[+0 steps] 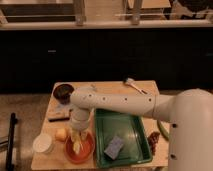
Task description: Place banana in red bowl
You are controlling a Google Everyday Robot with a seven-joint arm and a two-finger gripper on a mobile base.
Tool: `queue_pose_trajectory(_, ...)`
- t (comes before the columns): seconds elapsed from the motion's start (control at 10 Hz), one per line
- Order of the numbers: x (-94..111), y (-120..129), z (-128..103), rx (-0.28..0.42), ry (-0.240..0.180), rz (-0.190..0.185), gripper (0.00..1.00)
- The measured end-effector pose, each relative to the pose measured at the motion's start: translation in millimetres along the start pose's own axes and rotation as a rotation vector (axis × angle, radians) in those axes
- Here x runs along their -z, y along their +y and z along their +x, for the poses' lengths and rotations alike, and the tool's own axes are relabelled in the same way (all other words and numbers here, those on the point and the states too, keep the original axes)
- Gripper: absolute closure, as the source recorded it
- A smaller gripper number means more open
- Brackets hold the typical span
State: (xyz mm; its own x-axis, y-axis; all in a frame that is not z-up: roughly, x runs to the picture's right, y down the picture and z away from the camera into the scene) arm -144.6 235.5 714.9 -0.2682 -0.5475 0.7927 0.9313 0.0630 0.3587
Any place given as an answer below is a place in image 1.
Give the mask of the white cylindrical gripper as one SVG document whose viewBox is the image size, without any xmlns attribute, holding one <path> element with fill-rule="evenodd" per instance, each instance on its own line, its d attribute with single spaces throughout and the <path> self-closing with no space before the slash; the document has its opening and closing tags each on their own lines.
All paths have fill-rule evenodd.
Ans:
<svg viewBox="0 0 213 171">
<path fill-rule="evenodd" d="M 70 133 L 72 142 L 77 141 L 78 131 L 82 131 L 81 139 L 86 140 L 89 132 L 83 130 L 86 130 L 90 125 L 90 111 L 87 109 L 80 109 L 80 108 L 73 109 L 71 111 L 69 124 L 70 127 L 74 129 L 71 130 Z"/>
</svg>

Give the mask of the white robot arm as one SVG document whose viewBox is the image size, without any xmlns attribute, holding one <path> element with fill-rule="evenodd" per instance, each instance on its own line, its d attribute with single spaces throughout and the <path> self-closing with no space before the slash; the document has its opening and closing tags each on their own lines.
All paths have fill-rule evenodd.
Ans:
<svg viewBox="0 0 213 171">
<path fill-rule="evenodd" d="M 168 171 L 213 171 L 213 94 L 190 89 L 172 95 L 104 94 L 92 87 L 70 97 L 80 109 L 153 118 L 170 124 Z"/>
</svg>

